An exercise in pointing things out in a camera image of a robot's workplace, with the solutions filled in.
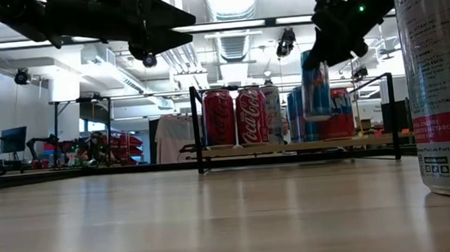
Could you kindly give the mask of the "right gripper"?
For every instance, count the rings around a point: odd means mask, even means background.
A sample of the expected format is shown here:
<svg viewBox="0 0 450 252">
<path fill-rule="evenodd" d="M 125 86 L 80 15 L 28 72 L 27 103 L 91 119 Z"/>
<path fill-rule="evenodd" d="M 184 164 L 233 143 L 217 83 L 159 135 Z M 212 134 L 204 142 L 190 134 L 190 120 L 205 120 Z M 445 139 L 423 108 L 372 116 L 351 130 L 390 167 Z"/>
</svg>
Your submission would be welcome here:
<svg viewBox="0 0 450 252">
<path fill-rule="evenodd" d="M 352 11 L 344 15 L 314 14 L 316 26 L 314 51 L 302 53 L 303 70 L 312 71 L 350 59 L 351 53 L 363 56 L 368 51 L 364 37 L 383 22 L 376 11 Z"/>
</svg>

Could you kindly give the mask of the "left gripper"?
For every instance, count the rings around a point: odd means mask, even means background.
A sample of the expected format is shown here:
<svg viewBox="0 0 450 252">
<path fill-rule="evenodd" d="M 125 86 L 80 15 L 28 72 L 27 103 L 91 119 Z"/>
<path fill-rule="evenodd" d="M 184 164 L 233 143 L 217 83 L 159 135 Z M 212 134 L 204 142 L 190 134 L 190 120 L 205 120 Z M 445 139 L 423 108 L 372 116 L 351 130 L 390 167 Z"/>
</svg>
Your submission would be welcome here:
<svg viewBox="0 0 450 252">
<path fill-rule="evenodd" d="M 149 35 L 147 15 L 152 10 L 155 28 L 194 25 L 196 17 L 163 0 L 98 0 L 112 6 L 127 24 L 128 50 L 141 61 L 156 60 L 157 54 L 193 41 L 188 33 L 165 30 Z"/>
</svg>

